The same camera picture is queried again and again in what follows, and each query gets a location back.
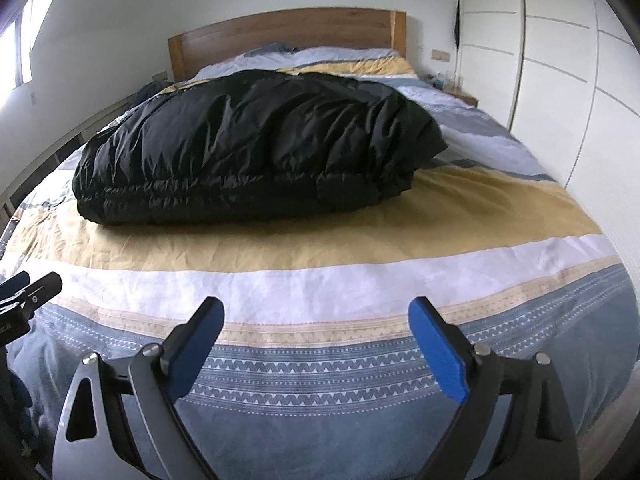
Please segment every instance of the bedspread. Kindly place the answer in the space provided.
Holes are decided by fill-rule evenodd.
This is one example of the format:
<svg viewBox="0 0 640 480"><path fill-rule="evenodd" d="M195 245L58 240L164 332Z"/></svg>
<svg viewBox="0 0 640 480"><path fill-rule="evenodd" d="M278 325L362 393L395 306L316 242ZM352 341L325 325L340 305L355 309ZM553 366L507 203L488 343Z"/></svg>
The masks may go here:
<svg viewBox="0 0 640 480"><path fill-rule="evenodd" d="M63 279L9 348L46 443L80 356L133 354L206 296L225 304L225 327L176 407L222 479L414 475L456 409L408 328L416 296L472 343L519 358L548 353L583 434L625 387L640 332L628 274L566 191L491 117L422 83L394 51L267 54L182 85L247 68L391 85L436 118L449 147L380 205L211 227L88 222L70 188L74 153L17 211L0 260L4 277L54 270ZM134 412L131 421L142 435ZM157 472L150 443L139 446Z"/></svg>

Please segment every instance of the nightstand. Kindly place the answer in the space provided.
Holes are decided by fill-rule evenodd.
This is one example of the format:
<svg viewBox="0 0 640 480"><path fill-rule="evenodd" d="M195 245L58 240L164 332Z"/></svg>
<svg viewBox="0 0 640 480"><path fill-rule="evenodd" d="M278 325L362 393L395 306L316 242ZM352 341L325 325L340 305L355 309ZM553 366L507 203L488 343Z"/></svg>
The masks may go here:
<svg viewBox="0 0 640 480"><path fill-rule="evenodd" d="M446 88L443 90L445 94L453 95L453 97L457 97L462 102L468 104L469 106L473 106L478 108L478 99L473 97L471 94L466 93L460 88Z"/></svg>

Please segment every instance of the folded black jacket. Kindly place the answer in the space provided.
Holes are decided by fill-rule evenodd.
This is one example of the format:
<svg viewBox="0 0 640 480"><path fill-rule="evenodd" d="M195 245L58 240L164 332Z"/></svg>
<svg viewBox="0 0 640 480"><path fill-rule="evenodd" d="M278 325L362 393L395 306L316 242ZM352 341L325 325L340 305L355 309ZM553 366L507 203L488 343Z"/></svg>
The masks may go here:
<svg viewBox="0 0 640 480"><path fill-rule="evenodd" d="M386 85L247 70L140 105L89 140L72 186L101 224L308 216L397 196L445 148Z"/></svg>

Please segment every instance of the wall socket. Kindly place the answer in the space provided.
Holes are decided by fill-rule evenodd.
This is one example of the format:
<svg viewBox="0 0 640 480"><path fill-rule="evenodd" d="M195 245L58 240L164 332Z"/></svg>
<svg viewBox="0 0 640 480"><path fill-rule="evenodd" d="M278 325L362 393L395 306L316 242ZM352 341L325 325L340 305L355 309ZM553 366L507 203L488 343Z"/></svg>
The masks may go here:
<svg viewBox="0 0 640 480"><path fill-rule="evenodd" d="M153 81L166 81L167 79L169 79L169 76L165 70L164 72L159 72L157 74L154 74L151 79Z"/></svg>
<svg viewBox="0 0 640 480"><path fill-rule="evenodd" d="M450 52L445 52L444 50L432 50L431 51L431 59L436 59L437 61L451 61Z"/></svg>

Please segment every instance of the bed frame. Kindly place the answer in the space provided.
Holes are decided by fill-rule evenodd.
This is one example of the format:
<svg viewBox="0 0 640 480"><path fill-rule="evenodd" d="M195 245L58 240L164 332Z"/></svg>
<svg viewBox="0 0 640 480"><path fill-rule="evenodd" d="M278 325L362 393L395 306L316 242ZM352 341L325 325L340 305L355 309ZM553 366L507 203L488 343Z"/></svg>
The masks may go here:
<svg viewBox="0 0 640 480"><path fill-rule="evenodd" d="M311 7L234 18L169 38L174 79L247 50L283 41L298 48L394 48L406 56L406 13L400 10Z"/></svg>

